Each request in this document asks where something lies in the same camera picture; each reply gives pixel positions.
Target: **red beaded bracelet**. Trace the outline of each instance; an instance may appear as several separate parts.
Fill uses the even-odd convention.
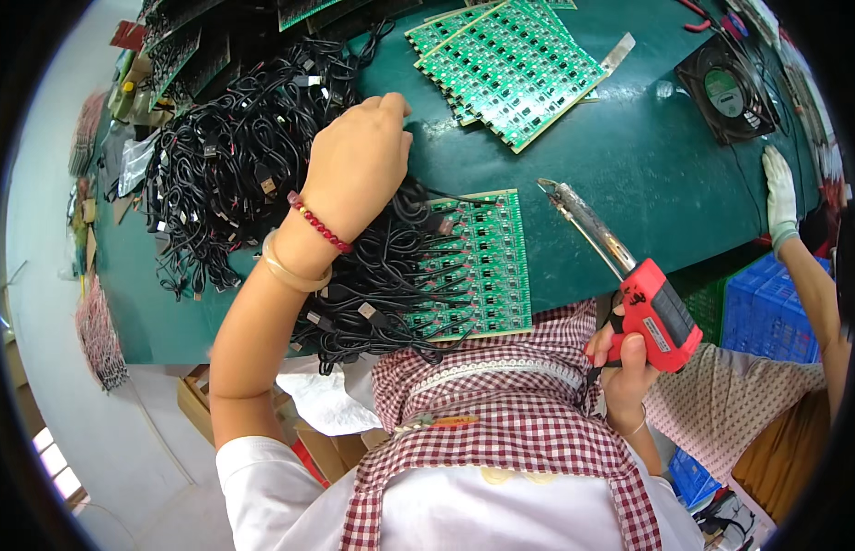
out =
[[[287,203],[297,211],[301,213],[302,216],[312,225],[314,228],[327,239],[330,240],[330,243],[336,246],[337,249],[341,250],[344,253],[349,253],[354,250],[354,247],[349,245],[348,243],[339,239],[339,237],[335,237],[334,234],[323,226],[321,221],[317,219],[317,216],[314,215],[310,210],[305,208],[305,204],[302,203],[302,197],[299,197],[299,194],[295,191],[290,191],[287,194]]]

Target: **hand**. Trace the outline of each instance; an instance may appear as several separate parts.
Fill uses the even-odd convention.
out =
[[[798,204],[792,171],[783,155],[774,146],[765,146],[761,156],[764,174],[767,175],[767,221],[771,230],[773,250],[790,237],[798,236]]]
[[[353,241],[403,182],[412,144],[403,118],[410,113],[402,95],[376,96],[317,134],[301,197],[339,239]]]
[[[623,315],[623,306],[614,309]],[[614,329],[606,324],[590,339],[586,352],[595,358],[597,367],[605,365],[611,350]],[[642,400],[660,372],[647,363],[648,351],[644,337],[631,333],[620,346],[622,368],[602,369],[602,390],[605,393],[608,424],[621,435],[629,435],[642,424]]]

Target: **window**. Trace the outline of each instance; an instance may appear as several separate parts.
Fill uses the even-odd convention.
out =
[[[78,503],[87,496],[82,488],[82,483],[67,465],[66,459],[60,453],[60,448],[54,442],[54,436],[51,435],[51,431],[47,427],[35,436],[33,447],[36,448],[36,453],[39,454],[39,459],[41,459],[47,475],[51,477],[55,488],[64,501]]]

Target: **lace trim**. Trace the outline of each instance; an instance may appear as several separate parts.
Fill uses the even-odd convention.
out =
[[[432,389],[438,384],[443,384],[444,382],[452,381],[454,379],[495,371],[528,371],[532,373],[544,373],[562,380],[576,391],[579,390],[581,385],[584,383],[584,377],[573,372],[571,368],[564,368],[563,366],[550,363],[549,361],[491,360],[481,361],[480,363],[468,363],[456,366],[455,368],[444,369],[439,373],[434,373],[426,380],[412,387],[411,395],[414,396],[420,392]]]

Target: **bundle of cables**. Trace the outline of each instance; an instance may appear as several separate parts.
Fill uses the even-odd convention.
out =
[[[207,281],[219,292],[241,283],[228,254],[279,225],[284,197],[305,182],[315,134],[360,102],[355,79],[392,29],[374,27],[357,54],[344,42],[302,38],[162,128],[144,211],[169,237],[157,275],[177,301],[199,298]]]
[[[358,72],[393,28],[383,21],[358,54],[344,43],[303,38],[270,62],[228,86],[226,93],[171,121],[157,138],[147,172],[147,214],[157,215],[169,236],[158,259],[160,284],[179,299],[196,299],[209,281],[219,292],[241,283],[228,264],[237,248],[258,246],[279,226],[290,190],[305,182],[316,133],[360,102]],[[461,265],[426,270],[424,259],[460,253],[438,245],[461,239],[450,234],[447,215],[428,194],[457,201],[493,203],[431,190],[407,176],[384,212],[333,264],[331,283],[306,301],[291,347],[316,351],[321,373],[359,354],[385,354],[411,347],[425,361],[440,363],[471,331],[417,314],[437,303],[471,303],[466,278],[435,281]],[[404,315],[415,314],[407,324]],[[444,332],[460,338],[431,339]]]
[[[429,192],[457,201],[494,204],[425,188],[408,175],[384,212],[353,243],[354,251],[333,263],[330,284],[305,302],[290,346],[316,350],[322,374],[329,375],[334,364],[354,361],[363,353],[386,354],[405,347],[438,364],[472,333],[459,330],[470,321],[467,317],[442,325],[429,314],[436,303],[470,305],[474,294],[466,277],[444,278],[462,264],[442,263],[442,268],[434,270],[422,265],[425,259],[462,252],[438,247],[462,237],[449,235],[449,215],[456,208],[432,209]],[[417,316],[422,312],[423,322]],[[413,325],[402,316],[410,313],[416,314]],[[452,343],[431,342],[444,333],[460,337]]]

